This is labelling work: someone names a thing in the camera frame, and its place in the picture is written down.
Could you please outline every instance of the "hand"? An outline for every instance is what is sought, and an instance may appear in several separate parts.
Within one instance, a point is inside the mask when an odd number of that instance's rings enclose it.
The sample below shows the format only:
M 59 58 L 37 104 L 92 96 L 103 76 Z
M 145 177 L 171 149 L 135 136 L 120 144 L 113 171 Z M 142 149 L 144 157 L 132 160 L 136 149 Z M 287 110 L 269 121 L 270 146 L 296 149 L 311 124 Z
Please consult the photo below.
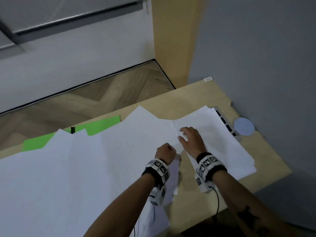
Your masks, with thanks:
M 163 159 L 167 165 L 170 165 L 176 156 L 176 150 L 168 143 L 157 148 L 155 159 Z
M 207 152 L 202 137 L 196 129 L 193 127 L 182 127 L 180 131 L 183 131 L 183 134 L 188 137 L 188 141 L 185 141 L 181 136 L 178 139 L 190 156 L 196 159 L 199 154 Z

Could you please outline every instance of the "light blue disc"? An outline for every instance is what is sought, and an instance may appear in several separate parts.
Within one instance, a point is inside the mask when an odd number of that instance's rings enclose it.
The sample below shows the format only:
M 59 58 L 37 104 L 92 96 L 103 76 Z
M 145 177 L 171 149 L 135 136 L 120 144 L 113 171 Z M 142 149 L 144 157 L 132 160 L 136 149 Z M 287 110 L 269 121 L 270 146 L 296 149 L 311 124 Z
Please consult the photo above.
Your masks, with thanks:
M 243 117 L 234 120 L 234 129 L 240 135 L 244 136 L 250 136 L 255 132 L 255 126 L 253 125 L 253 123 Z

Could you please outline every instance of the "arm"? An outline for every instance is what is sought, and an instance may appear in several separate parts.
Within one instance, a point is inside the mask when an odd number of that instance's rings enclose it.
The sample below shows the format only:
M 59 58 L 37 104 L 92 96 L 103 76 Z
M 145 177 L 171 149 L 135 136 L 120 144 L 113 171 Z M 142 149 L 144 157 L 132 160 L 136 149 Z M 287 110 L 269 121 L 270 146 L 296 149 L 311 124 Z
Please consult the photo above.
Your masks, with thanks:
M 180 136 L 179 141 L 193 158 L 196 159 L 199 154 L 206 152 L 203 140 L 196 129 L 183 127 L 180 131 L 187 135 L 188 141 Z M 226 171 L 215 172 L 212 181 L 246 236 L 295 236 L 283 221 Z
M 157 149 L 155 158 L 169 165 L 175 155 L 175 149 L 166 143 Z M 155 179 L 151 174 L 141 176 L 102 212 L 84 237 L 129 236 L 154 187 Z

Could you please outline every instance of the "person's right arm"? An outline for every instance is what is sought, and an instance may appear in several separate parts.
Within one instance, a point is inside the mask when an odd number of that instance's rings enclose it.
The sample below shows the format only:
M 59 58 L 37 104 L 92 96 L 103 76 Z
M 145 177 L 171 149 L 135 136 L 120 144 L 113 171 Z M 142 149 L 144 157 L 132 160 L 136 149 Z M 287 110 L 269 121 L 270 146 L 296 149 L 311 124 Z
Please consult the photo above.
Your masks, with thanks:
M 199 132 L 193 127 L 180 129 L 188 141 L 179 136 L 183 148 L 193 158 L 206 152 Z M 296 236 L 272 211 L 224 170 L 213 174 L 212 181 L 219 189 L 228 209 L 247 237 Z

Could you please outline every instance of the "forearm tattoo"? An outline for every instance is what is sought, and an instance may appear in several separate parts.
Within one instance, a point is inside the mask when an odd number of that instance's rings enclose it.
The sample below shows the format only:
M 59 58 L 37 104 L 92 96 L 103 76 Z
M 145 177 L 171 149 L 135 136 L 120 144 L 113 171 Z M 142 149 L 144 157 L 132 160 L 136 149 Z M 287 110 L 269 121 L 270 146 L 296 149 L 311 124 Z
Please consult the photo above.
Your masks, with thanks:
M 257 220 L 260 220 L 260 218 L 250 212 L 250 207 L 248 205 L 244 211 L 238 212 L 237 216 L 246 223 L 249 229 L 255 231 L 259 237 L 265 237 L 270 232 L 266 227 L 259 226 Z

